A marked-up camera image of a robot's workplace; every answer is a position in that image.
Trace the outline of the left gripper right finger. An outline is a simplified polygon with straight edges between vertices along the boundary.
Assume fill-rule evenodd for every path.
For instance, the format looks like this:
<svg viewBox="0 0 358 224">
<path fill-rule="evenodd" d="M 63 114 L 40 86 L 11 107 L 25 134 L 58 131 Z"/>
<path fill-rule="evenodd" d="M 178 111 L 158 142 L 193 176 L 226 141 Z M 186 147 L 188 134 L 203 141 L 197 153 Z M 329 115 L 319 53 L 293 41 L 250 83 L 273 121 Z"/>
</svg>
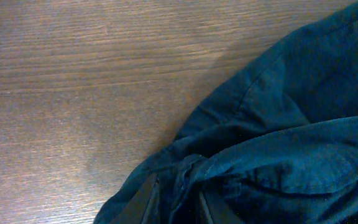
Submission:
<svg viewBox="0 0 358 224">
<path fill-rule="evenodd" d="M 215 188 L 198 192 L 197 224 L 244 224 Z"/>
</svg>

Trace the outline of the navy blue shorts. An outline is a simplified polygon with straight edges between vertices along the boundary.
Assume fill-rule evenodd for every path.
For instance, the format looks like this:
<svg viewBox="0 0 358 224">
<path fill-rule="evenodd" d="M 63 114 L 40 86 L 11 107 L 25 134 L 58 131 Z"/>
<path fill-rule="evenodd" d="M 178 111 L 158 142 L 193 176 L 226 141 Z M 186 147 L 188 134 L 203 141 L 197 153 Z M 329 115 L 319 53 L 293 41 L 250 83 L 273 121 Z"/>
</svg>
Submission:
<svg viewBox="0 0 358 224">
<path fill-rule="evenodd" d="M 197 223 L 210 187 L 246 224 L 358 223 L 358 1 L 218 86 L 94 222 L 110 223 L 152 174 L 160 223 Z"/>
</svg>

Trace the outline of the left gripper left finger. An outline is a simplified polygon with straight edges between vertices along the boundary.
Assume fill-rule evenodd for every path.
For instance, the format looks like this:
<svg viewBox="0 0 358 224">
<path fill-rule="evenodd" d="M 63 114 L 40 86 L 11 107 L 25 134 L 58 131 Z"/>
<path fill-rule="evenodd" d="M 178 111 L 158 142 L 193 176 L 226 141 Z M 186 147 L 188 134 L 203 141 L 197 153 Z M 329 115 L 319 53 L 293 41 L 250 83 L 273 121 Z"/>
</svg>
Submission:
<svg viewBox="0 0 358 224">
<path fill-rule="evenodd" d="M 159 193 L 159 179 L 152 174 L 110 224 L 159 224 Z"/>
</svg>

